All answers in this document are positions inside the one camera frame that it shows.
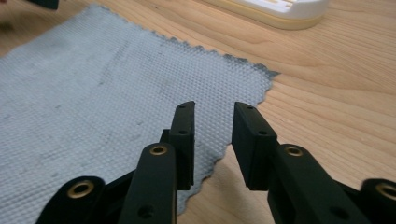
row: wood grain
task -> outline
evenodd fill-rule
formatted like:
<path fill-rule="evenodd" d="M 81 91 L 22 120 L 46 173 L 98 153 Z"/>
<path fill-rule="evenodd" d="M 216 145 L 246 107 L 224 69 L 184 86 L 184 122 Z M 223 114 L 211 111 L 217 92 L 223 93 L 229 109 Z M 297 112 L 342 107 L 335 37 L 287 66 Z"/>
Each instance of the wood grain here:
<path fill-rule="evenodd" d="M 79 13 L 22 0 L 0 6 L 0 55 Z M 305 147 L 329 174 L 354 188 L 365 178 L 396 181 L 396 2 L 331 0 L 323 21 L 283 31 L 203 1 L 100 0 L 128 21 L 192 45 L 281 72 L 259 105 L 281 143 Z M 273 223 L 265 192 L 245 188 L 229 147 L 179 223 Z"/>

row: beige base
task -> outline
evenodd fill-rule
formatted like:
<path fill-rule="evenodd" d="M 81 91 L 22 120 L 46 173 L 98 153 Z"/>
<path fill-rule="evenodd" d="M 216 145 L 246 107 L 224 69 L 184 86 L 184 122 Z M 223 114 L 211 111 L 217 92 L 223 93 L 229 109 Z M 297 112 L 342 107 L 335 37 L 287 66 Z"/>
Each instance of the beige base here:
<path fill-rule="evenodd" d="M 303 30 L 316 25 L 322 18 L 322 16 L 307 19 L 307 20 L 289 20 L 283 19 L 276 16 L 272 16 L 265 12 L 259 11 L 251 7 L 245 7 L 229 0 L 204 0 L 212 5 L 226 8 L 232 12 L 241 14 L 249 17 L 255 21 L 274 26 L 275 28 L 284 30 Z"/>

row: white plastic device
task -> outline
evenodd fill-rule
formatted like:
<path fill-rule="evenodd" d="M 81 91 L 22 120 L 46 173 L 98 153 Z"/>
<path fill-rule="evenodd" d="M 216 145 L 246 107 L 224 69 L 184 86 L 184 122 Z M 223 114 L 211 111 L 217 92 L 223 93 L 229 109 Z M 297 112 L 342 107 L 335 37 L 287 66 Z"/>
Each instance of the white plastic device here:
<path fill-rule="evenodd" d="M 305 29 L 322 18 L 329 0 L 204 0 L 253 20 L 287 30 Z"/>

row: gray cloth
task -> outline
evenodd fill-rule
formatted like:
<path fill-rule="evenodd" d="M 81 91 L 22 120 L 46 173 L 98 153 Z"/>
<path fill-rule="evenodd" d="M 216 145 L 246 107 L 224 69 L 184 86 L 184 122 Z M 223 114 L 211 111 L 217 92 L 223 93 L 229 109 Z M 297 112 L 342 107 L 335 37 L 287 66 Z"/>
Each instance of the gray cloth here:
<path fill-rule="evenodd" d="M 182 212 L 231 142 L 234 102 L 261 102 L 275 74 L 89 6 L 0 59 L 0 223 L 34 223 L 75 177 L 130 172 L 175 107 L 195 101 L 195 185 L 178 193 Z"/>

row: black object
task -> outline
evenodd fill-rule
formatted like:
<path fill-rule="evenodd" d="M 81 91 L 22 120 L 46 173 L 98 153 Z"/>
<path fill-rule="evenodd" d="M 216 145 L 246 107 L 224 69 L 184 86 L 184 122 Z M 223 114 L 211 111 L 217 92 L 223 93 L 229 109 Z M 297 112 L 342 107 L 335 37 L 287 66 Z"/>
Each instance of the black object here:
<path fill-rule="evenodd" d="M 53 10 L 58 9 L 59 6 L 59 0 L 27 0 L 27 1 L 34 3 L 38 6 Z"/>
<path fill-rule="evenodd" d="M 358 191 L 332 180 L 306 149 L 280 145 L 251 105 L 235 103 L 232 144 L 247 187 L 268 190 L 276 223 L 396 223 L 396 183 L 369 179 Z"/>
<path fill-rule="evenodd" d="M 37 223 L 177 223 L 177 190 L 193 184 L 194 102 L 179 105 L 160 143 L 134 171 L 105 185 L 82 176 L 63 185 Z M 396 223 L 396 183 L 368 179 L 361 190 L 334 181 L 304 148 L 280 145 L 260 112 L 235 103 L 233 149 L 247 187 L 268 190 L 276 223 Z"/>

